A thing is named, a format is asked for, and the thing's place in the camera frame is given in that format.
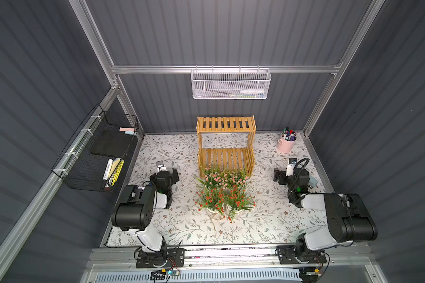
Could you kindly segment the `pink flower pot one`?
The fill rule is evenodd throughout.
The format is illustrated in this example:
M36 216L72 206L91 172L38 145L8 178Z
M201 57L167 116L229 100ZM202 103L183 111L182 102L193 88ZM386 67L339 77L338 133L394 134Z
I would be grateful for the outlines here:
M229 172L219 167L207 167L200 170L197 179L201 186L208 190L227 189L229 185Z

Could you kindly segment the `red flower pot two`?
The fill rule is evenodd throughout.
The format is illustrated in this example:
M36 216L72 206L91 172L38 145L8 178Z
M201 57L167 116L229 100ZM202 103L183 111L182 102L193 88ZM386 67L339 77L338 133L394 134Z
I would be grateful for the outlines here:
M197 192L196 204L199 210L207 209L213 213L220 213L224 215L224 203L227 198L223 189L208 190L206 188L200 189Z

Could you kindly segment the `pink flower pot two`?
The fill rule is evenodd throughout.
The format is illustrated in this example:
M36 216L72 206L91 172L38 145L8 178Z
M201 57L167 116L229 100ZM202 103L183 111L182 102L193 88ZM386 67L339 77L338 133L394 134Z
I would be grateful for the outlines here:
M249 177L244 169L226 171L224 174L225 183L229 189L244 189Z

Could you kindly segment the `red flower pot one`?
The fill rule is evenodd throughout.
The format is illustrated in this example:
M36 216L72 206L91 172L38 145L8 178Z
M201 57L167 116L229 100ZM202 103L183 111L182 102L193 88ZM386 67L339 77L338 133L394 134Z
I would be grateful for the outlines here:
M232 222L237 214L251 210L256 203L251 196L247 196L244 187L234 187L230 189L225 205L228 211L227 218Z

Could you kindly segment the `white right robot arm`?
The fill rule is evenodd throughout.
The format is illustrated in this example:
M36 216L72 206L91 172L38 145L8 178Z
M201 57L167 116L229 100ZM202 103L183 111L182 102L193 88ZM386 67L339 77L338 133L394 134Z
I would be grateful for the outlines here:
M324 251L329 248L377 238L376 224L358 194L309 193L310 174L294 165L289 165L286 171L274 170L273 180L287 186L290 204L325 212L327 217L325 225L300 234L293 245L277 246L275 254L280 264L324 264L327 262Z

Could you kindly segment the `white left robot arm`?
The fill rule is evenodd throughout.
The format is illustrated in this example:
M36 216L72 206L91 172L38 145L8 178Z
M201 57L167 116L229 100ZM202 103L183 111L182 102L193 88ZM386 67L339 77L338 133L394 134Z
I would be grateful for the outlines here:
M170 172L163 166L142 186L126 185L112 213L112 225L135 237L143 252L160 254L166 243L152 224L152 218L157 210L171 206L172 185L177 182L178 171Z

